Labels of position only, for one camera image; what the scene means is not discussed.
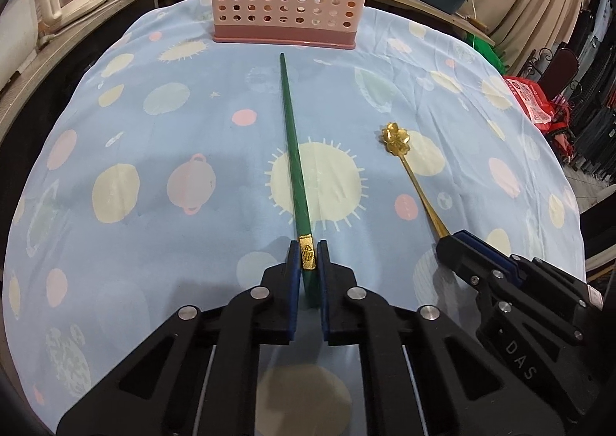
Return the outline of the gold flower spoon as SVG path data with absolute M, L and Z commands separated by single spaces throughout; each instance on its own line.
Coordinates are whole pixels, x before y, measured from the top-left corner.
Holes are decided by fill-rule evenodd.
M 409 180 L 411 181 L 411 184 L 413 184 L 415 191 L 418 193 L 418 197 L 420 198 L 424 211 L 430 220 L 435 236 L 439 239 L 450 236 L 451 233 L 445 226 L 443 220 L 440 219 L 437 211 L 434 210 L 408 162 L 407 155 L 410 151 L 410 136 L 408 131 L 403 127 L 399 127 L 397 122 L 387 123 L 381 131 L 381 142 L 384 144 L 384 147 L 389 154 L 395 155 L 400 160 L 409 177 Z

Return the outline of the green chopstick gold band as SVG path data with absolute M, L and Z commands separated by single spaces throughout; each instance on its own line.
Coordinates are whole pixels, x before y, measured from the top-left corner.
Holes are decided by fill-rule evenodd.
M 320 283 L 318 283 L 318 272 L 316 269 L 315 243 L 311 230 L 300 145 L 295 128 L 295 114 L 293 114 L 292 108 L 286 57 L 283 52 L 279 55 L 279 62 L 293 217 L 295 217 L 295 234 L 300 245 L 306 301 L 310 308 L 318 308 L 321 305 L 321 298 Z

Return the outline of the red plastic bag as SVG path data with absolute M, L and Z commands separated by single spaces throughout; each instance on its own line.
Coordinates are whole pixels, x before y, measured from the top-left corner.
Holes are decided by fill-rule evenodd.
M 556 95 L 548 99 L 533 80 L 521 77 L 504 77 L 506 86 L 531 123 L 543 134 L 546 140 L 567 154 L 572 150 L 572 134 L 569 129 L 570 108 L 567 99 Z

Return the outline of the dark metal chair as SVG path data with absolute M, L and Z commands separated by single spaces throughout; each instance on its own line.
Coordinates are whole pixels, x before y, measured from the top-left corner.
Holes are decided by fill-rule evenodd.
M 578 74 L 578 57 L 569 47 L 556 53 L 549 48 L 533 50 L 527 63 L 532 72 L 540 74 L 537 84 L 548 100 L 560 95 Z

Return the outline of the blue patterned tablecloth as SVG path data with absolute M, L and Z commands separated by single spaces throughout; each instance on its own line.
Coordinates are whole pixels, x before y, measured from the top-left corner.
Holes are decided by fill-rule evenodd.
M 256 286 L 295 235 L 279 55 L 312 233 L 359 285 L 468 332 L 475 294 L 437 263 L 418 193 L 452 231 L 585 274 L 578 204 L 500 74 L 464 42 L 379 10 L 352 50 L 219 44 L 211 0 L 139 18 L 79 81 L 19 197 L 8 347 L 42 422 L 60 418 L 174 311 Z

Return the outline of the green plastic bag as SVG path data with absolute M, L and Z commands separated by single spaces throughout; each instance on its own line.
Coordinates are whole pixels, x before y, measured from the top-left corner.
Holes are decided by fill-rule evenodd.
M 506 63 L 503 61 L 502 56 L 498 55 L 496 50 L 489 43 L 470 33 L 467 34 L 466 42 L 482 57 L 484 57 L 484 59 L 489 64 L 491 64 L 501 75 L 506 75 Z

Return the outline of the white dish drainer box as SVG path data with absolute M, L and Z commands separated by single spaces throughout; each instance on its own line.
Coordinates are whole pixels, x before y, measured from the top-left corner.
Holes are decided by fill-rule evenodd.
M 1 88 L 37 54 L 38 31 L 35 0 L 9 0 L 0 21 Z

